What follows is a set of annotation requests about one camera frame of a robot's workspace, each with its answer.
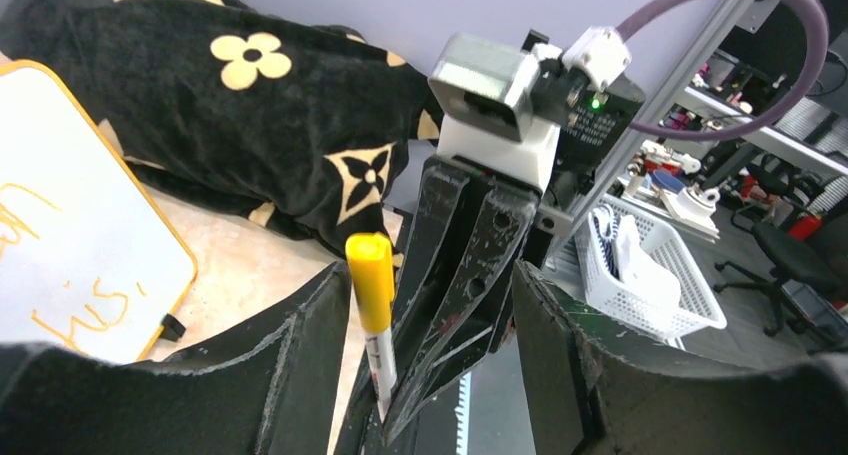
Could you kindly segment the yellow framed whiteboard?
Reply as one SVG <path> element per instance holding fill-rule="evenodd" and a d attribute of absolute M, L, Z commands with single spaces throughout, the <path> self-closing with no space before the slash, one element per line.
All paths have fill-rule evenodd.
<path fill-rule="evenodd" d="M 1 339 L 144 358 L 195 256 L 58 76 L 1 68 Z"/>

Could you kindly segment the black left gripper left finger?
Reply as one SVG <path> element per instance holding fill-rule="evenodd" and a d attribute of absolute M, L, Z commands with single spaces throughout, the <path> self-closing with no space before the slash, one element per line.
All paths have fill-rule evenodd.
<path fill-rule="evenodd" d="M 349 318 L 335 263 L 163 361 L 115 365 L 46 343 L 1 348 L 5 454 L 323 454 Z"/>

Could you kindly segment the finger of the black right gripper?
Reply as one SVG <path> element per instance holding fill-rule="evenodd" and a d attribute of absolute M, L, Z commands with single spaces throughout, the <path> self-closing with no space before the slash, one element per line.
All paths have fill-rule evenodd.
<path fill-rule="evenodd" d="M 489 328 L 488 323 L 474 321 L 472 315 L 488 296 L 505 292 L 505 274 L 523 246 L 538 203 L 535 193 L 503 183 L 484 187 L 470 181 L 463 190 L 442 247 L 456 273 L 433 322 L 447 341 L 436 344 L 440 352 L 432 365 L 429 397 L 460 375 L 445 372 L 456 366 L 451 350 L 469 347 L 477 334 Z M 390 411 L 391 406 L 381 431 L 385 444 L 394 442 L 405 430 L 390 435 Z"/>
<path fill-rule="evenodd" d="M 441 157 L 424 164 L 418 206 L 397 277 L 393 341 L 399 379 L 388 418 L 390 435 L 400 435 L 429 398 L 432 365 L 447 337 L 433 326 L 456 268 L 442 247 L 470 175 Z"/>

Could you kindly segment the white marker pen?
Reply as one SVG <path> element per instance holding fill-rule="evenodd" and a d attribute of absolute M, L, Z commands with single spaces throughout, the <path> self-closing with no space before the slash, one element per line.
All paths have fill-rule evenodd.
<path fill-rule="evenodd" d="M 385 421 L 397 382 L 396 358 L 391 328 L 366 334 L 366 353 L 376 393 L 380 420 Z"/>

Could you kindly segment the yellow marker cap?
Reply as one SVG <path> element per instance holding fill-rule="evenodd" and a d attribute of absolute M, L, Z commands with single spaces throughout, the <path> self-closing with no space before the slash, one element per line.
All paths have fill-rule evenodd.
<path fill-rule="evenodd" d="M 378 334 L 390 327 L 395 297 L 392 244 L 382 233 L 356 233 L 345 244 L 363 329 Z"/>

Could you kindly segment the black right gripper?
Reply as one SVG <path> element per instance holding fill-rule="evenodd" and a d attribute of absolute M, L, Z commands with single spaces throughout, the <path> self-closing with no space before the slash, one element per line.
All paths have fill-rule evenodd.
<path fill-rule="evenodd" d="M 645 103 L 645 92 L 624 74 L 631 54 L 614 29 L 588 29 L 568 49 L 528 32 L 523 50 L 540 63 L 531 89 L 534 114 L 559 127 L 552 178 L 529 232 L 523 259 L 542 267 L 566 240 L 573 221 L 555 220 L 589 194 L 596 171 Z"/>

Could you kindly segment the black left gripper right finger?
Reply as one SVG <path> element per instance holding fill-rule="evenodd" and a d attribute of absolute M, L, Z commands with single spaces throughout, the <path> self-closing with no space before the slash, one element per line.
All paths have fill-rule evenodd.
<path fill-rule="evenodd" d="M 539 454 L 843 454 L 847 359 L 757 370 L 682 351 L 512 272 Z"/>

